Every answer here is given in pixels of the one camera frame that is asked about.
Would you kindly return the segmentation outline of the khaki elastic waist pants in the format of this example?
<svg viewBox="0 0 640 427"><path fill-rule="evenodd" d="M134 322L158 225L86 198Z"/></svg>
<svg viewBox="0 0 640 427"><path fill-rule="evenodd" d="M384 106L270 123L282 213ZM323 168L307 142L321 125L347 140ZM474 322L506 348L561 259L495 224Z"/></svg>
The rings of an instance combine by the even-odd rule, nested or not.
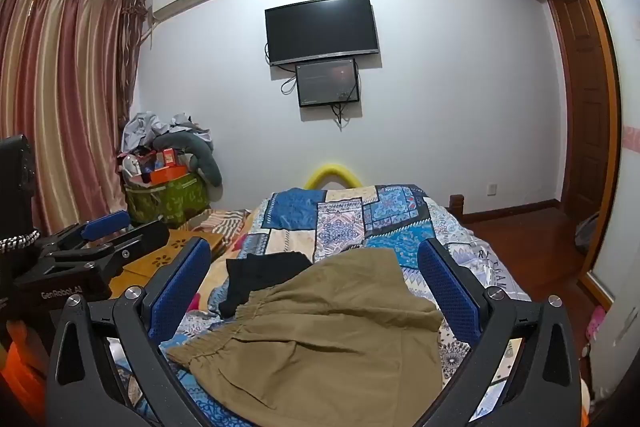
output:
<svg viewBox="0 0 640 427"><path fill-rule="evenodd" d="M442 391L440 324L393 251L358 248L254 291L233 321L166 353L257 426L411 426Z"/></svg>

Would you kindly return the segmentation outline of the wooden lap desk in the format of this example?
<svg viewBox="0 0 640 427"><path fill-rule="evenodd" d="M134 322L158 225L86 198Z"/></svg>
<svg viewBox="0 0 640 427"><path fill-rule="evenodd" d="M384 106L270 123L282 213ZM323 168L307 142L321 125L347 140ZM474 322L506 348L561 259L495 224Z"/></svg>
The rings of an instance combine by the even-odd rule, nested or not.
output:
<svg viewBox="0 0 640 427"><path fill-rule="evenodd" d="M210 250L209 263L212 263L216 254L220 254L224 250L224 246L226 246L224 236L221 234L171 230L168 243L164 247L128 263L122 269L122 274L111 280L111 298L118 298L130 286L145 286L160 268L170 265L174 261L181 249L193 237L205 239L208 243Z"/></svg>

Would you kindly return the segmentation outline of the green patterned storage bag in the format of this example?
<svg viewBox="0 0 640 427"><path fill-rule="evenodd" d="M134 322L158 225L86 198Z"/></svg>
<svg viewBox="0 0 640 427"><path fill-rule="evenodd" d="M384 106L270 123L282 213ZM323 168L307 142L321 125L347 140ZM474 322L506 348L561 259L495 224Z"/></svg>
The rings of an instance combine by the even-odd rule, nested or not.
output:
<svg viewBox="0 0 640 427"><path fill-rule="evenodd" d="M209 207L205 182L194 173L157 186L126 185L125 195L132 222L160 218L169 228L179 228Z"/></svg>

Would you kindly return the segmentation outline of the orange jacket sleeve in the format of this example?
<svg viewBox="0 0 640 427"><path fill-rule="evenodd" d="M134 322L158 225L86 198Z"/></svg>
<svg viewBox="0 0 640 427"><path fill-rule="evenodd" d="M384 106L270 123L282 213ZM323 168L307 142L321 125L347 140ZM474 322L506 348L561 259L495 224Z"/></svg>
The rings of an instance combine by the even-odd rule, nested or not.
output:
<svg viewBox="0 0 640 427"><path fill-rule="evenodd" d="M46 380L49 355L39 335L24 321L7 321L11 338L1 374L28 416L46 425Z"/></svg>

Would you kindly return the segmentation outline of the orange box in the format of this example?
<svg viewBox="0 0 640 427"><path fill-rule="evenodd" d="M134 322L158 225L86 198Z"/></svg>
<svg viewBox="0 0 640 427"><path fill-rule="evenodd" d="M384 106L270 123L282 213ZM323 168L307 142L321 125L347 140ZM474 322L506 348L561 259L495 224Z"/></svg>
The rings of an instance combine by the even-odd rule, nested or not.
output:
<svg viewBox="0 0 640 427"><path fill-rule="evenodd" d="M152 186L168 183L186 176L188 173L189 169L183 165L166 166L150 173L150 183Z"/></svg>

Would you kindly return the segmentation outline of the grey clothes pile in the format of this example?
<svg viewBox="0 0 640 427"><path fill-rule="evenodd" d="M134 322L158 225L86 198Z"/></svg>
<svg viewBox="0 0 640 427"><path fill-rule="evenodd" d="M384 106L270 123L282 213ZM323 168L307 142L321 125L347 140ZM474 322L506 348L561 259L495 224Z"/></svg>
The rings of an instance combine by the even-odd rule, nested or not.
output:
<svg viewBox="0 0 640 427"><path fill-rule="evenodd" d="M122 130L120 151L131 153L138 147L150 148L152 142L167 133L188 132L203 140L209 148L213 148L212 137L208 129L202 128L186 113L176 114L169 122L163 121L153 112L137 113L125 124Z"/></svg>

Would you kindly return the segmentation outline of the grey neck pillow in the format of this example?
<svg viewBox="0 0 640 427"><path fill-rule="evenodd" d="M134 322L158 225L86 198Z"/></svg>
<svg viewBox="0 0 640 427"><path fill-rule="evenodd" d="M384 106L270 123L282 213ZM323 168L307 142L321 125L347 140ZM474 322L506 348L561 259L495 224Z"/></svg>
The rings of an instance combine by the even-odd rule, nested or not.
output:
<svg viewBox="0 0 640 427"><path fill-rule="evenodd" d="M183 153L191 154L194 161L190 167L193 171L200 170L203 179L213 187L220 187L222 176L219 167L214 159L213 147L192 132L179 131L167 132L157 136L152 145L154 150L165 150L165 148L175 148Z"/></svg>

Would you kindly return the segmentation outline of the black folded garment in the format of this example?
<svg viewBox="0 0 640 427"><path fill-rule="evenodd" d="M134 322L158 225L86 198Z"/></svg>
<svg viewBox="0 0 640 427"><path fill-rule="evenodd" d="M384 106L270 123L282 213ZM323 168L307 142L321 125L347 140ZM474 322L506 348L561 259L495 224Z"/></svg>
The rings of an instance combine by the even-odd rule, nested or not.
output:
<svg viewBox="0 0 640 427"><path fill-rule="evenodd" d="M299 251L229 259L229 286L226 299L219 305L220 315L230 319L238 306L247 303L252 291L261 291L282 284L311 266L311 261Z"/></svg>

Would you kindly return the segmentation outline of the striped pink curtain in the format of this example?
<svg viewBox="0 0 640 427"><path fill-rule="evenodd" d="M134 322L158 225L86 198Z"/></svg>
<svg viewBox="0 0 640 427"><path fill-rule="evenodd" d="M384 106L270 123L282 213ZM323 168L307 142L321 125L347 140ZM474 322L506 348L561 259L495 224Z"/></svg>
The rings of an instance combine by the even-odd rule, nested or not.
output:
<svg viewBox="0 0 640 427"><path fill-rule="evenodd" d="M117 172L146 0L1 0L1 134L36 163L37 227L126 206Z"/></svg>

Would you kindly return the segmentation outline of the patchwork patterned bed quilt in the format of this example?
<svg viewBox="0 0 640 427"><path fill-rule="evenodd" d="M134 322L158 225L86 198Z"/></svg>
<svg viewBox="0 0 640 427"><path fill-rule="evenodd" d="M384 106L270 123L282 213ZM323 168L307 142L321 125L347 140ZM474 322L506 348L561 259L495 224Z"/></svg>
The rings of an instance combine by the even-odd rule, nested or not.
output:
<svg viewBox="0 0 640 427"><path fill-rule="evenodd" d="M249 254L299 251L318 262L350 248L387 248L396 254L409 291L430 298L416 255L420 243L434 237L483 286L498 286L513 299L527 297L491 246L415 185L291 188L272 194L254 211L235 212L233 219L226 225L220 211L210 210L181 229L224 234L228 241L209 265L196 292L198 307L182 320L171 339L173 345L221 323L219 305L228 293L227 261Z"/></svg>

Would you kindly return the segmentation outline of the wooden door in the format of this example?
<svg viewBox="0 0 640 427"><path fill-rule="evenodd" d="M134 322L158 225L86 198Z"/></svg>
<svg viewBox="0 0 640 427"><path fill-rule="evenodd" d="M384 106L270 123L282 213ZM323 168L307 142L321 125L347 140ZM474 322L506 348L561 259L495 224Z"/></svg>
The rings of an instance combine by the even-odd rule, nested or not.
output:
<svg viewBox="0 0 640 427"><path fill-rule="evenodd" d="M588 0L549 0L565 67L568 169L563 205L574 220L600 210L608 170L608 86Z"/></svg>

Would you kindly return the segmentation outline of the white wall socket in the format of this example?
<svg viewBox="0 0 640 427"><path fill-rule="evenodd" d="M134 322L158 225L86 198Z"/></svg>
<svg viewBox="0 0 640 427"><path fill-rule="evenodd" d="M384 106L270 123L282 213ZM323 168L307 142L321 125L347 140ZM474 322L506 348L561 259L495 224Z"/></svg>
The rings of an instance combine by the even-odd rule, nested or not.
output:
<svg viewBox="0 0 640 427"><path fill-rule="evenodd" d="M488 196L495 196L498 192L498 184L497 183L491 183L487 185L487 195Z"/></svg>

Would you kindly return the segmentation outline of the small black wall monitor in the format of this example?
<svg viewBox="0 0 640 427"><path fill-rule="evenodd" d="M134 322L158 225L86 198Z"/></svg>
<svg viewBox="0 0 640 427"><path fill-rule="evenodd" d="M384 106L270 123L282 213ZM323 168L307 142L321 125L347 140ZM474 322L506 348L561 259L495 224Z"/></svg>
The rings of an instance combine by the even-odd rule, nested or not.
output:
<svg viewBox="0 0 640 427"><path fill-rule="evenodd" d="M356 103L360 100L357 64L353 58L332 58L297 64L299 107Z"/></svg>

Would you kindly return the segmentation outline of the black wall television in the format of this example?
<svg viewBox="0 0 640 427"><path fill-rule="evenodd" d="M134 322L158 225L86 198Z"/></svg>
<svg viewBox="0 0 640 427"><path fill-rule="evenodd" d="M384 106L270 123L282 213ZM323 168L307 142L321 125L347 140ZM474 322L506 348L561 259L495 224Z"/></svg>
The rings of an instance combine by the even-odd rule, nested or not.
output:
<svg viewBox="0 0 640 427"><path fill-rule="evenodd" d="M272 66L380 52L370 0L310 0L265 10Z"/></svg>

